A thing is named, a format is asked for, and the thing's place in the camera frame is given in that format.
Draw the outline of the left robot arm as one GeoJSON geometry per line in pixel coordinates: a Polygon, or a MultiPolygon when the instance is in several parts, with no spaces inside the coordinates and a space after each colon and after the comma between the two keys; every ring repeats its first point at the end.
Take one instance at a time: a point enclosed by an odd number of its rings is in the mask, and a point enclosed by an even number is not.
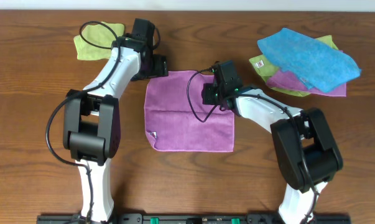
{"type": "Polygon", "coordinates": [[[80,171],[83,192],[77,223],[113,220],[110,165],[121,140],[119,99],[129,82],[168,75],[167,59],[154,53],[158,36],[153,23],[135,19],[130,33],[112,41],[110,58],[98,76],[81,91],[67,93],[63,146],[80,171]]]}

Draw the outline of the purple microfiber cloth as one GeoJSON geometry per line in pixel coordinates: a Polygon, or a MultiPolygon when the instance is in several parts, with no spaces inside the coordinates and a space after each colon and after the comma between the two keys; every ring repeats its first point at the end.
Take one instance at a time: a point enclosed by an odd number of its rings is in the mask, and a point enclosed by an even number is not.
{"type": "Polygon", "coordinates": [[[202,103],[201,91],[212,75],[194,70],[170,72],[151,79],[144,103],[146,137],[162,152],[232,152],[234,113],[202,103]]]}

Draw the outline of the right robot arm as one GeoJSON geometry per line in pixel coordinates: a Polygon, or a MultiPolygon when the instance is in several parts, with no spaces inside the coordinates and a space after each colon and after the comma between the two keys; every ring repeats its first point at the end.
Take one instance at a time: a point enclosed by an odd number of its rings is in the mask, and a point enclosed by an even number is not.
{"type": "Polygon", "coordinates": [[[230,110],[271,133],[279,170],[287,184],[275,215],[257,214],[247,223],[350,223],[346,215],[315,213],[321,192],[343,168],[322,110],[291,107],[256,86],[244,86],[231,61],[217,62],[208,71],[214,79],[203,86],[203,104],[230,110]]]}

